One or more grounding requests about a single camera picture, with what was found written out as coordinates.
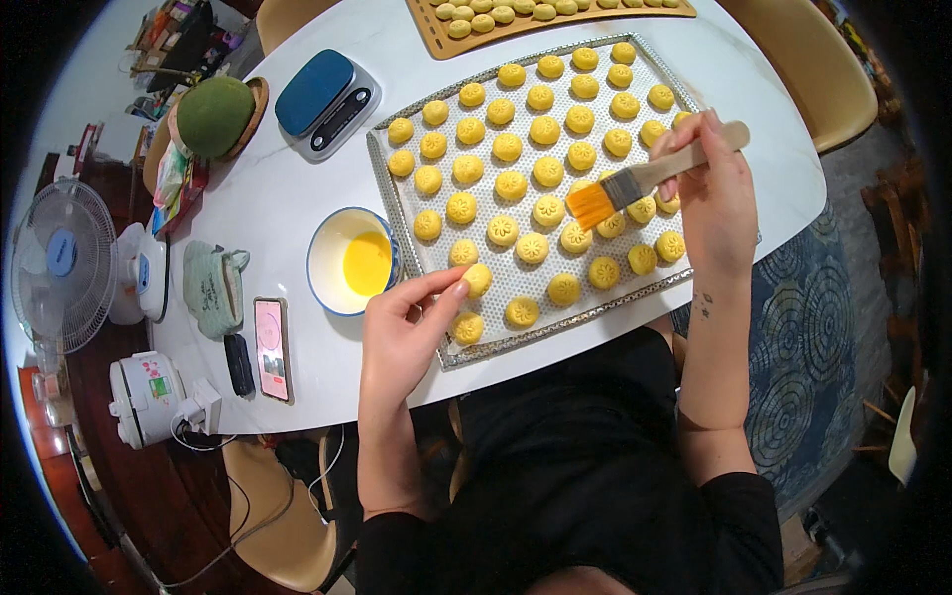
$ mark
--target rug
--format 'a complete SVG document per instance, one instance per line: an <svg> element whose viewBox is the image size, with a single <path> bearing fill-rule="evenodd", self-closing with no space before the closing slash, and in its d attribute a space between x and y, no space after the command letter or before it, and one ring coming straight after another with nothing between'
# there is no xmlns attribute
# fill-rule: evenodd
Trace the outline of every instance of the rug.
<svg viewBox="0 0 952 595"><path fill-rule="evenodd" d="M856 439L856 313L845 262L827 202L753 270L744 429L782 516ZM672 312L684 336L689 315L690 304Z"/></svg>

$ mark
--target bowl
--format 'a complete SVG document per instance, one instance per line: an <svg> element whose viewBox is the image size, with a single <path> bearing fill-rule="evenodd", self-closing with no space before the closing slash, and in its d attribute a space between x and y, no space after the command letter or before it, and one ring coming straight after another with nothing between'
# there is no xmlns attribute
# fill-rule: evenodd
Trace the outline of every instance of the bowl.
<svg viewBox="0 0 952 595"><path fill-rule="evenodd" d="M383 217L362 207L345 207L332 212L318 226L307 248L307 283L314 298L337 316L359 316L372 296L350 288L344 278L344 252L361 233L377 231L390 242L390 275L384 291L400 280L400 247Z"/></svg>

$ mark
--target wooden brush handle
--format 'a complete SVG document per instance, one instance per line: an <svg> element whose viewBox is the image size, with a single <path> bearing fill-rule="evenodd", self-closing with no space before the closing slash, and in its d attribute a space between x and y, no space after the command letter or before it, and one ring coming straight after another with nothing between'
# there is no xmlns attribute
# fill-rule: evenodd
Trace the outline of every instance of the wooden brush handle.
<svg viewBox="0 0 952 595"><path fill-rule="evenodd" d="M724 123L721 127L721 138L731 150L740 150L750 142L750 130L744 122L733 120ZM653 188L670 177L705 163L707 163L707 155L704 154L699 138L675 153L650 163L633 166L631 169L639 186Z"/></svg>

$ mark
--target hand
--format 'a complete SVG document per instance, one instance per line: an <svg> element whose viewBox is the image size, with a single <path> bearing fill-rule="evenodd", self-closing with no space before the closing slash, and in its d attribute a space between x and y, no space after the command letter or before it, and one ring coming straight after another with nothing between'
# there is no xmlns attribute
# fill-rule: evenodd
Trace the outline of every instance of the hand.
<svg viewBox="0 0 952 595"><path fill-rule="evenodd" d="M731 151L713 109L686 117L651 148L650 159L701 139L707 163L659 185L662 201L680 194L684 243L691 266L719 279L750 277L757 247L757 203L750 168Z"/></svg>
<svg viewBox="0 0 952 595"><path fill-rule="evenodd" d="M360 408L396 410L426 374L469 293L468 267L438 270L376 295L364 315ZM433 301L433 295L440 294Z"/></svg>

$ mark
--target white table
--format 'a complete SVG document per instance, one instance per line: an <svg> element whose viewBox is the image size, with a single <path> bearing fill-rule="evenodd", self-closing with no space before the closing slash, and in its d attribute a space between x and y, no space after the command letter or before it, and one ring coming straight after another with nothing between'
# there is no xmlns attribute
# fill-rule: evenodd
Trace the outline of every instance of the white table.
<svg viewBox="0 0 952 595"><path fill-rule="evenodd" d="M224 397L223 434L291 431L357 417L363 318L325 313L307 286L311 235L340 207L384 214L365 134L410 103L475 72L530 53L610 33L635 31L659 52L703 107L751 131L744 155L753 172L763 258L805 228L823 208L823 171L803 120L780 78L741 27L714 0L692 0L698 17L609 19L533 32L450 60L426 51L407 5L399 0L344 0L295 33L255 69L270 85L270 105L244 152L211 176L201 210L172 240L165 320L151 329L153 347L178 366L189 390L206 377ZM340 51L364 67L383 100L362 129L320 165L285 142L274 102L291 77L320 50ZM245 325L252 349L255 296L288 300L288 339L295 403L231 390L222 343L204 337L182 299L182 255L190 240L250 250L242 275ZM474 365L441 372L434 363L410 395L412 407L502 382L595 347L686 304L691 284L655 293L579 327ZM255 383L260 386L255 369Z"/></svg>

